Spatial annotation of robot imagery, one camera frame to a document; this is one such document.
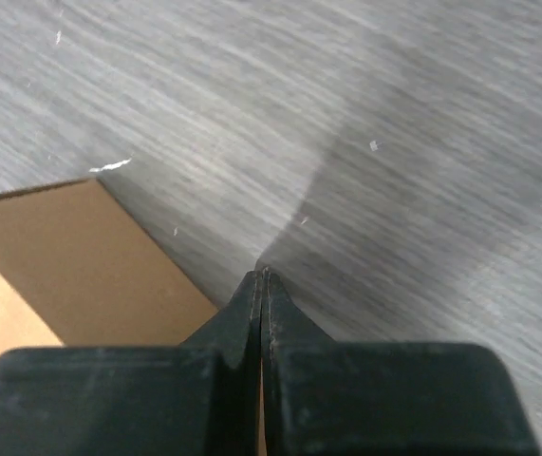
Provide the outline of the brown cardboard box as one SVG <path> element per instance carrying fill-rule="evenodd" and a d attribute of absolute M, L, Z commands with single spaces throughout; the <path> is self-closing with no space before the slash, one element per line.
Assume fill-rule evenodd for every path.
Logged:
<path fill-rule="evenodd" d="M 173 346 L 215 313 L 98 180 L 0 194 L 0 355 Z"/>

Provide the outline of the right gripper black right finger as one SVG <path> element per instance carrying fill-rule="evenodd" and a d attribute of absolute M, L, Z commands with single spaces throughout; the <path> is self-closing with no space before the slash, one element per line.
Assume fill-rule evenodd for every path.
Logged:
<path fill-rule="evenodd" d="M 472 343 L 338 342 L 261 274 L 271 455 L 535 455 L 498 355 Z"/>

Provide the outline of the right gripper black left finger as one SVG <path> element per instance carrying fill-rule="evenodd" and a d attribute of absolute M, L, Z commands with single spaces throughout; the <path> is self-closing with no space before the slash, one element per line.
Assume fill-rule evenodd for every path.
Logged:
<path fill-rule="evenodd" d="M 264 276 L 174 347 L 0 355 L 0 455 L 254 455 Z"/>

